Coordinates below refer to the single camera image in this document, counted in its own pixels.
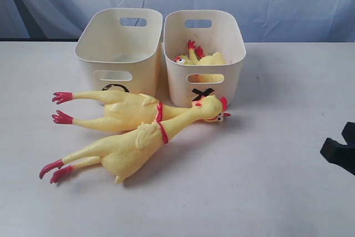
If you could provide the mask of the yellow rubber chicken front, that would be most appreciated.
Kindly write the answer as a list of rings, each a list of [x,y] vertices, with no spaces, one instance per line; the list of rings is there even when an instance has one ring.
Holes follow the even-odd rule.
[[[116,183],[137,172],[146,161],[164,144],[191,123],[203,120],[219,122],[226,116],[226,98],[215,95],[203,96],[191,103],[187,111],[174,118],[141,123],[136,129],[114,132],[114,135],[68,154],[48,165],[39,173],[42,178],[50,170],[57,168],[50,179],[56,183],[70,172],[100,163],[108,172],[115,175]]]

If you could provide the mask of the cream bin with X mark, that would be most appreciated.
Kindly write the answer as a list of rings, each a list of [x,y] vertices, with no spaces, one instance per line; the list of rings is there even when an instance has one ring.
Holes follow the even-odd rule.
[[[177,56],[188,53],[188,42],[204,55],[220,52],[226,64],[182,65]],[[164,24],[164,54],[171,101],[178,107],[209,94],[232,102],[246,56],[244,40],[233,15],[220,10],[184,10],[170,13]]]

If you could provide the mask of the cream bin with O mark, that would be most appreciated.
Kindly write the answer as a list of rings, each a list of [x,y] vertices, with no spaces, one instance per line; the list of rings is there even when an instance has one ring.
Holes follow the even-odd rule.
[[[145,8],[109,8],[89,21],[75,55],[90,90],[156,94],[163,16]]]

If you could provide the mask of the yellow rubber chicken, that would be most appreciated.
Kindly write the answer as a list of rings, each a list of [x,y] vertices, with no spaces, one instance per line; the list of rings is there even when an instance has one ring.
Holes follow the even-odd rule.
[[[114,132],[114,135],[68,154],[48,165],[39,173],[42,178],[50,170],[57,168],[50,179],[56,183],[70,172],[100,163],[108,172],[115,175],[116,183],[137,172],[146,161],[164,144],[191,123],[203,120],[219,122],[226,116],[226,98],[215,95],[203,96],[191,103],[187,111],[174,118],[141,123],[136,129]]]
[[[75,99],[94,99],[104,102],[104,116],[96,119],[73,118],[59,110],[52,118],[57,124],[72,124],[105,132],[121,132],[136,129],[141,123],[163,121],[176,117],[187,108],[172,107],[146,94],[134,94],[119,90],[87,92],[55,92],[57,104]]]
[[[201,46],[196,47],[195,41],[189,40],[187,43],[189,55],[179,55],[174,62],[181,65],[224,65],[226,61],[221,52],[212,55],[204,55]],[[224,80],[222,74],[193,74],[189,76],[192,83],[220,83]]]

